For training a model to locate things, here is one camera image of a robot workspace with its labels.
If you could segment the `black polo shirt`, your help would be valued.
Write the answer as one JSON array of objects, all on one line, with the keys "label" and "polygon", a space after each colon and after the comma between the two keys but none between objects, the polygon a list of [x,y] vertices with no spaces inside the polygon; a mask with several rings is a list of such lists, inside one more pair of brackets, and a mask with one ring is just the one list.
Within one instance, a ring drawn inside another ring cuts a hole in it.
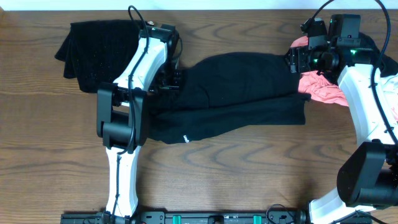
[{"label": "black polo shirt", "polygon": [[249,125],[304,125],[300,74],[283,56],[215,55],[182,70],[178,92],[149,97],[149,138],[166,144],[212,138]]}]

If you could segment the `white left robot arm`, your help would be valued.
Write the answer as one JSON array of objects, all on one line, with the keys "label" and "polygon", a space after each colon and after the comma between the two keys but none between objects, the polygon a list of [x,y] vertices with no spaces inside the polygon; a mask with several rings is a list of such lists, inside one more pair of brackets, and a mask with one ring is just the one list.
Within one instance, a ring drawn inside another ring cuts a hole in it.
[{"label": "white left robot arm", "polygon": [[136,53],[112,83],[97,92],[97,135],[109,162],[109,198],[104,223],[129,223],[138,205],[137,160],[149,135],[151,93],[176,92],[180,85],[177,48],[182,40],[174,26],[144,26]]}]

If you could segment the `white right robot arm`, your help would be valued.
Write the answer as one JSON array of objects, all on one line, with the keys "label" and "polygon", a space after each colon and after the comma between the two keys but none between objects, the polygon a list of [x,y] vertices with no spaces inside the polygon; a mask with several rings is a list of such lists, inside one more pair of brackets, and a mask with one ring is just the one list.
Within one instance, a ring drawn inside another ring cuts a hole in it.
[{"label": "white right robot arm", "polygon": [[358,148],[340,168],[336,187],[297,212],[295,223],[372,223],[371,212],[397,205],[397,123],[380,84],[382,53],[363,43],[361,18],[334,14],[302,24],[307,45],[285,61],[293,73],[316,71],[343,92]]}]

